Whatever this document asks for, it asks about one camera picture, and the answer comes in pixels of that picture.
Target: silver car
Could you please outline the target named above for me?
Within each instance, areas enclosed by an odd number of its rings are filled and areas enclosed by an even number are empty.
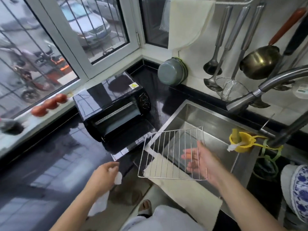
[[[84,8],[82,4],[68,0],[68,4],[65,1],[59,3],[59,6],[72,30],[77,33],[82,47],[93,46],[110,36],[111,29],[107,20],[87,7]]]

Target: pan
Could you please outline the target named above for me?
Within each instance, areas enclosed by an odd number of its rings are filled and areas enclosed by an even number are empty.
[[[275,44],[295,23],[306,13],[307,8],[301,7],[294,11],[287,22],[269,41],[267,46],[258,48],[251,52],[240,62],[240,70],[251,79],[259,80],[267,78],[279,62],[281,55]]]

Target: sandal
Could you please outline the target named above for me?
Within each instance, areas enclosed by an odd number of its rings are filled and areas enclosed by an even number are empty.
[[[153,214],[151,201],[148,199],[144,200],[142,204],[140,204],[138,209],[138,215],[148,215],[151,216]]]

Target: tissue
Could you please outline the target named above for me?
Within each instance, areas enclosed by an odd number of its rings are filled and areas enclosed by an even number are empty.
[[[122,174],[120,172],[118,172],[118,174],[116,175],[116,178],[115,178],[115,185],[120,185],[121,183],[122,183]],[[95,214],[106,210],[109,193],[110,193],[110,191],[107,191],[107,193],[103,194],[102,197],[100,197],[96,200],[96,202],[93,204],[93,206],[91,207],[91,209],[88,213],[89,217],[92,217]]]

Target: floor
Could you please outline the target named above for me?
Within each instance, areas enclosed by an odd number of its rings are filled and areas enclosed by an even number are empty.
[[[137,177],[137,172],[135,167],[129,171],[122,184],[110,192],[107,209],[88,218],[81,231],[118,231],[129,218],[138,214],[139,205],[145,199],[151,201],[153,210],[161,204],[183,210],[159,186]]]

